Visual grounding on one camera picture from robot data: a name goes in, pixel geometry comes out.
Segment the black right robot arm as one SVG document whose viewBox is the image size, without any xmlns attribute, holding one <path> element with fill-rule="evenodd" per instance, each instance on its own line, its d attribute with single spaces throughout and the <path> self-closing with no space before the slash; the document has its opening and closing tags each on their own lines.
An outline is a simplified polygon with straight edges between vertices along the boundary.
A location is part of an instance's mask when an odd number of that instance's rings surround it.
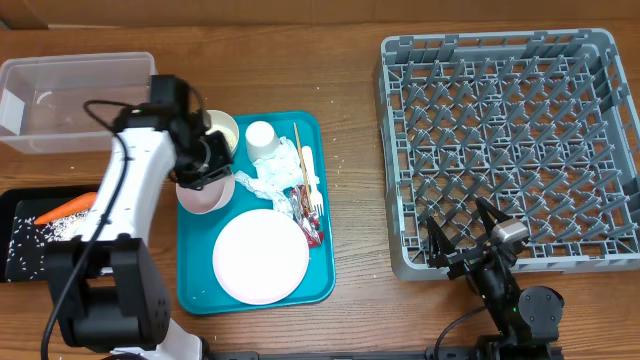
<svg viewBox="0 0 640 360">
<path fill-rule="evenodd" d="M 454 320 L 425 350 L 427 359 L 529 359 L 563 357 L 551 344 L 559 338 L 564 298 L 554 289 L 534 286 L 522 289 L 511 272 L 530 231 L 519 219 L 498 210 L 484 198 L 475 200 L 485 234 L 476 245 L 458 251 L 436 220 L 426 219 L 432 249 L 428 264 L 445 268 L 449 279 L 464 278 L 483 305 Z M 462 322 L 486 311 L 498 333 L 480 336 L 472 347 L 444 347 L 445 336 Z"/>
</svg>

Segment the pink bowl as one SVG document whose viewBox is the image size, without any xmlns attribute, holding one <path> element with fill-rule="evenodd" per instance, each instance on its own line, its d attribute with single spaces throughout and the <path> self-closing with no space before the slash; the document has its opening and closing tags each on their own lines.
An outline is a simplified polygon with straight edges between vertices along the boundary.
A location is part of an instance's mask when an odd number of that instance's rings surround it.
<svg viewBox="0 0 640 360">
<path fill-rule="evenodd" d="M 201 190 L 176 186 L 176 196 L 180 205 L 193 214 L 206 214 L 225 207 L 235 191 L 233 174 L 205 185 Z"/>
</svg>

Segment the orange carrot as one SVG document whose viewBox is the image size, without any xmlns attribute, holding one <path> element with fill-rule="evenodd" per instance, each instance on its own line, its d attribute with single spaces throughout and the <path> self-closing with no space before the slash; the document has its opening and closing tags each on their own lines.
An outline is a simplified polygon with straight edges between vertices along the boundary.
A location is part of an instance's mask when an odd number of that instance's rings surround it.
<svg viewBox="0 0 640 360">
<path fill-rule="evenodd" d="M 54 208 L 41 215 L 35 221 L 35 225 L 45 225 L 55 220 L 89 210 L 97 198 L 96 192 L 88 192 Z"/>
</svg>

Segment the white bowl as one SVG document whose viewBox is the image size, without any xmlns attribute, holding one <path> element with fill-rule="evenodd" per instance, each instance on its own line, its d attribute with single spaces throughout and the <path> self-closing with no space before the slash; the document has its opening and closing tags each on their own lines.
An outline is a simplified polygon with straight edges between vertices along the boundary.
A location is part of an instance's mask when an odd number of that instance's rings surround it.
<svg viewBox="0 0 640 360">
<path fill-rule="evenodd" d="M 231 154 L 234 155 L 240 138 L 239 127 L 236 121 L 231 115 L 220 110 L 208 110 L 207 114 L 210 118 L 210 126 L 206 134 L 210 135 L 216 131 L 221 132 L 224 135 Z"/>
</svg>

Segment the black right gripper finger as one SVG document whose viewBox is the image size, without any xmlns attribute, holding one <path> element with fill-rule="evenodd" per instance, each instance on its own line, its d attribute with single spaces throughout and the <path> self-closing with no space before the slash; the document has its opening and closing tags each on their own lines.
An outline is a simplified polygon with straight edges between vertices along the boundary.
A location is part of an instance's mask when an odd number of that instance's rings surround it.
<svg viewBox="0 0 640 360">
<path fill-rule="evenodd" d="M 498 210 L 485 198 L 478 197 L 475 200 L 475 204 L 487 235 L 491 234 L 497 224 L 506 222 L 511 219 L 511 216 Z"/>
<path fill-rule="evenodd" d="M 428 258 L 429 265 L 447 265 L 448 255 L 456 252 L 456 247 L 451 243 L 442 228 L 436 220 L 429 216 L 426 219 L 428 230 L 428 242 L 430 246 L 430 255 Z"/>
</svg>

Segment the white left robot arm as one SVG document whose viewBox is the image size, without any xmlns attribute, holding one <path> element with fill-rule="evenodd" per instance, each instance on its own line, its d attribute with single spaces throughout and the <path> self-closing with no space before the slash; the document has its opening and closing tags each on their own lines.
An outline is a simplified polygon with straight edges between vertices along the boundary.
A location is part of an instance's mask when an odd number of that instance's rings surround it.
<svg viewBox="0 0 640 360">
<path fill-rule="evenodd" d="M 70 239 L 47 246 L 46 281 L 54 308 L 42 335 L 49 356 L 58 328 L 70 347 L 107 359 L 210 359 L 208 342 L 171 317 L 168 289 L 148 250 L 166 179 L 200 191 L 231 174 L 224 135 L 211 132 L 201 95 L 174 75 L 153 75 L 149 99 L 120 103 L 97 197 Z"/>
</svg>

